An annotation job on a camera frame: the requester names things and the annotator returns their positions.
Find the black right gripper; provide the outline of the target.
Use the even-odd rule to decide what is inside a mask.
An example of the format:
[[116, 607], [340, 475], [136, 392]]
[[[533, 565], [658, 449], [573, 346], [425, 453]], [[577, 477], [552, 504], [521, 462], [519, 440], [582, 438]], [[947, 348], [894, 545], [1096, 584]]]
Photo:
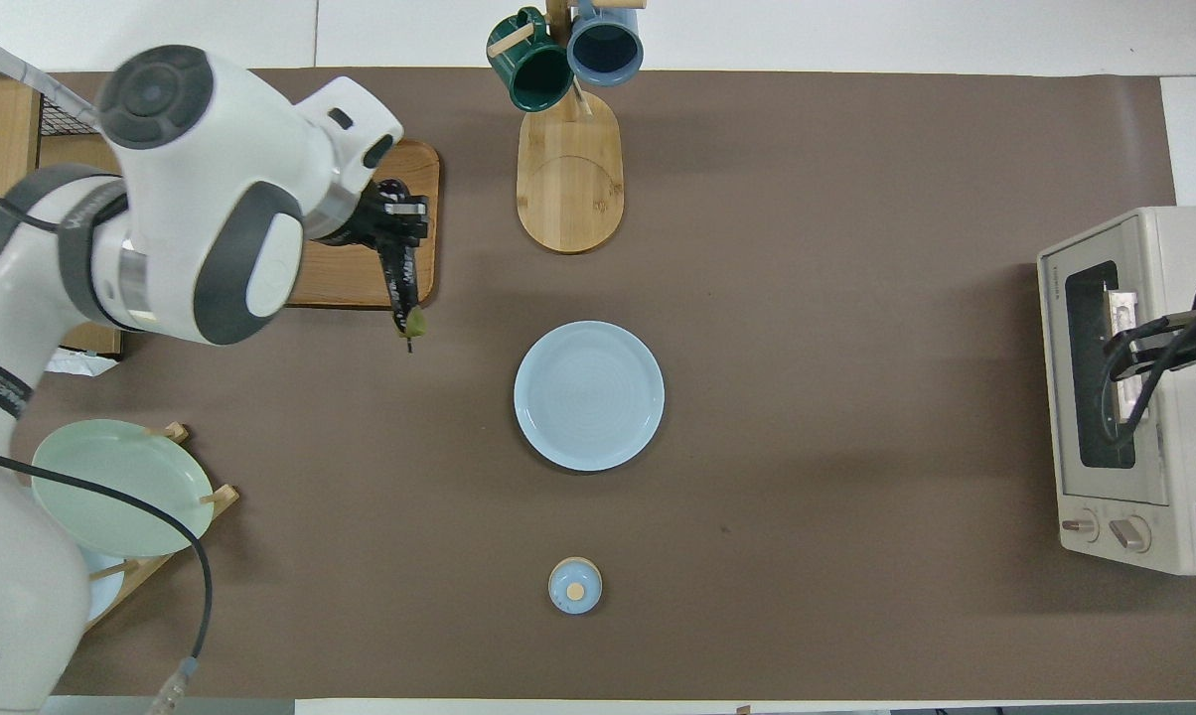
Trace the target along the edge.
[[[1111, 381], [1119, 383], [1149, 372], [1153, 366], [1189, 366], [1196, 363], [1196, 311], [1166, 314], [1165, 320], [1147, 320], [1116, 332], [1107, 341]], [[1170, 332], [1173, 340], [1157, 340]]]

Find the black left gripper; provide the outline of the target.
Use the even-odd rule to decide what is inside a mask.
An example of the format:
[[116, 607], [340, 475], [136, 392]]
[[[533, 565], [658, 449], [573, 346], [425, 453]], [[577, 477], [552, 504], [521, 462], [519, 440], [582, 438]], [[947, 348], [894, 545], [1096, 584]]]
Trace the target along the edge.
[[429, 198], [405, 196], [403, 181], [372, 181], [340, 227], [340, 245], [378, 249], [378, 253], [415, 252], [425, 242], [429, 216]]

